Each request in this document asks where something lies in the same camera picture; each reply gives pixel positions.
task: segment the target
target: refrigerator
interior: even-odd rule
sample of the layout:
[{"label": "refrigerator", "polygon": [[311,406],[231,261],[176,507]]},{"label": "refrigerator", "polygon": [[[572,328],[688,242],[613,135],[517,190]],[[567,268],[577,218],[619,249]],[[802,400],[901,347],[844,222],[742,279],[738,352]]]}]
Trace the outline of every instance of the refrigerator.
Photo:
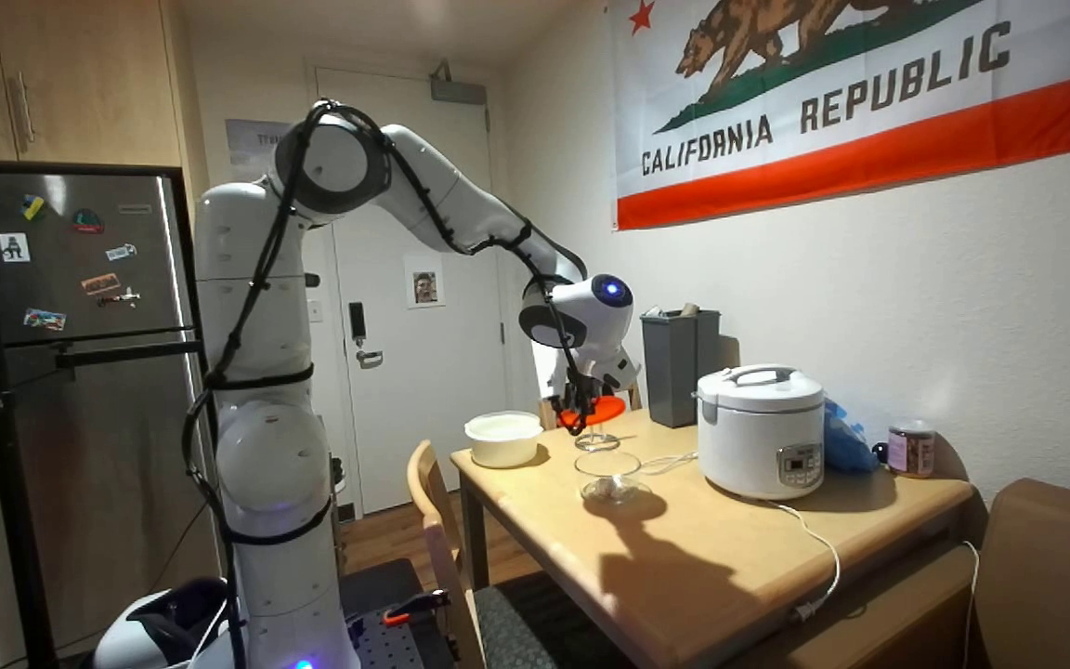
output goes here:
[{"label": "refrigerator", "polygon": [[200,379],[178,170],[0,170],[0,664],[220,571]]}]

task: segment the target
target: white rice cooker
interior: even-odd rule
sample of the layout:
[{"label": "white rice cooker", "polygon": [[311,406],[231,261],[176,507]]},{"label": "white rice cooker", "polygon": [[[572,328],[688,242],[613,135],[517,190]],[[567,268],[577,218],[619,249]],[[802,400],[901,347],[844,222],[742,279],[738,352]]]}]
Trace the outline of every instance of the white rice cooker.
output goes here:
[{"label": "white rice cooker", "polygon": [[802,498],[825,483],[825,389],[794,367],[699,379],[699,467],[738,498]]}]

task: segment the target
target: white bowl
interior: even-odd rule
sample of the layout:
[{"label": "white bowl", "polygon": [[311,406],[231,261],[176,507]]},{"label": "white bowl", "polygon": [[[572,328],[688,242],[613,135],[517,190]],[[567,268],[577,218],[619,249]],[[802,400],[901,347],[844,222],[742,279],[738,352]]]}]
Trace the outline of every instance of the white bowl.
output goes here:
[{"label": "white bowl", "polygon": [[486,413],[463,424],[472,462],[483,467],[517,467],[534,462],[537,416],[534,413]]}]

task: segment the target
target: red stripe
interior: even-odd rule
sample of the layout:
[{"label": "red stripe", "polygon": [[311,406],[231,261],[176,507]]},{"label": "red stripe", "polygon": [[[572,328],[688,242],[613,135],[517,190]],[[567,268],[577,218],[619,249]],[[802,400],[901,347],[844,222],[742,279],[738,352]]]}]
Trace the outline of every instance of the red stripe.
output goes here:
[{"label": "red stripe", "polygon": [[618,226],[664,226],[816,197],[925,183],[1070,154],[1070,81],[909,123],[810,155],[647,190],[618,199]]}]

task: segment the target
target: california republic flag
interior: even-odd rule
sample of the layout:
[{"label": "california republic flag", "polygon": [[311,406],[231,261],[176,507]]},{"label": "california republic flag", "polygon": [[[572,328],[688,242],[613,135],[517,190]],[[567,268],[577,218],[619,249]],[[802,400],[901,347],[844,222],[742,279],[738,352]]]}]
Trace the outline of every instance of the california republic flag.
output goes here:
[{"label": "california republic flag", "polygon": [[613,0],[618,226],[1070,154],[1070,0]]}]

